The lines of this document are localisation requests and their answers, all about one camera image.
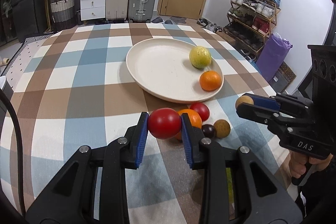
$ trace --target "purple bag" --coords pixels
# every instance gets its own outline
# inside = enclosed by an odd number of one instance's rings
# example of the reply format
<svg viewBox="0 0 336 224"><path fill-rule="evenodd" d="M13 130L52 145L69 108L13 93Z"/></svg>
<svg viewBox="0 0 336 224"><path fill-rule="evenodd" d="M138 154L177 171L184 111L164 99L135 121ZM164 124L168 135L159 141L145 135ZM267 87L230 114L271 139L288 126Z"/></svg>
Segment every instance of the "purple bag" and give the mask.
<svg viewBox="0 0 336 224"><path fill-rule="evenodd" d="M291 47L293 45L282 39L278 33L271 34L266 41L256 65L267 82L274 77Z"/></svg>

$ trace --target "metal bolt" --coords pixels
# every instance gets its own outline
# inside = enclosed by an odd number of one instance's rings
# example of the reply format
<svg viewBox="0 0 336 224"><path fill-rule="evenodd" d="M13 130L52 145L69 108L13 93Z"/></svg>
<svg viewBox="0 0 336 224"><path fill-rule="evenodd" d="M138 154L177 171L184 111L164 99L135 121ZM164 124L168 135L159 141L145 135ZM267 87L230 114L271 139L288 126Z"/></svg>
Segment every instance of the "metal bolt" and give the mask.
<svg viewBox="0 0 336 224"><path fill-rule="evenodd" d="M248 152L250 152L250 149L247 146L241 146L239 148L241 153L247 154Z"/></svg>
<svg viewBox="0 0 336 224"><path fill-rule="evenodd" d="M202 144L210 144L211 143L211 140L209 138L203 138L201 140Z"/></svg>
<svg viewBox="0 0 336 224"><path fill-rule="evenodd" d="M87 145L82 145L79 148L79 152L81 152L81 153L86 153L87 151L89 151L89 147Z"/></svg>
<svg viewBox="0 0 336 224"><path fill-rule="evenodd" d="M120 144L125 144L125 143L127 143L127 138L125 138L125 137L121 137L121 138L119 138L118 139L118 143L120 143Z"/></svg>

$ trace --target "beige ball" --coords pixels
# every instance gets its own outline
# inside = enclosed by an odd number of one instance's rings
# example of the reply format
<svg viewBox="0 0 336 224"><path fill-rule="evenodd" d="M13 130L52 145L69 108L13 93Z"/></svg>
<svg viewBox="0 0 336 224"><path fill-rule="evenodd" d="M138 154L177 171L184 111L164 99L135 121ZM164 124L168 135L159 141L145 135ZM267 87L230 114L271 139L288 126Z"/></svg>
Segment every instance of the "beige ball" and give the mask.
<svg viewBox="0 0 336 224"><path fill-rule="evenodd" d="M231 126L226 120L218 120L213 126L216 129L217 138L226 138L230 134Z"/></svg>
<svg viewBox="0 0 336 224"><path fill-rule="evenodd" d="M247 96L247 95L243 95L243 96L241 96L237 99L236 109L241 103L247 103L247 104L254 105L253 99L250 96Z"/></svg>

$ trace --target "hand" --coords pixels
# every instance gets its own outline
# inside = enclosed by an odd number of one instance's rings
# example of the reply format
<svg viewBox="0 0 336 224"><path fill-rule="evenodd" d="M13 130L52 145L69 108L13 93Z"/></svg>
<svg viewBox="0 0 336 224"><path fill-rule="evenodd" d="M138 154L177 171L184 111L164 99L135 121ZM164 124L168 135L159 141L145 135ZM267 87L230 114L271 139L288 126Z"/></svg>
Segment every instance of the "hand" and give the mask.
<svg viewBox="0 0 336 224"><path fill-rule="evenodd" d="M322 171L329 165L333 155L330 154L325 160L318 160L313 157L290 151L291 159L289 160L289 170L295 178L301 177L306 172L305 164L309 161L310 164L316 164L315 171Z"/></svg>

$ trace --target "dark purple grape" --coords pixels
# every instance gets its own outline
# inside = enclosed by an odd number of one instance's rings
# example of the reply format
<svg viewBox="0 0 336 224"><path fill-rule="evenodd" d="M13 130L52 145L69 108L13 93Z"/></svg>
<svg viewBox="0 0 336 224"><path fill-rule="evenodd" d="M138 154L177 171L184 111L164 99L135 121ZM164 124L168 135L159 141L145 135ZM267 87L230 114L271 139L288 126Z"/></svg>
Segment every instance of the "dark purple grape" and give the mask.
<svg viewBox="0 0 336 224"><path fill-rule="evenodd" d="M206 138L213 138L216 136L216 129L211 124L202 125L202 131Z"/></svg>

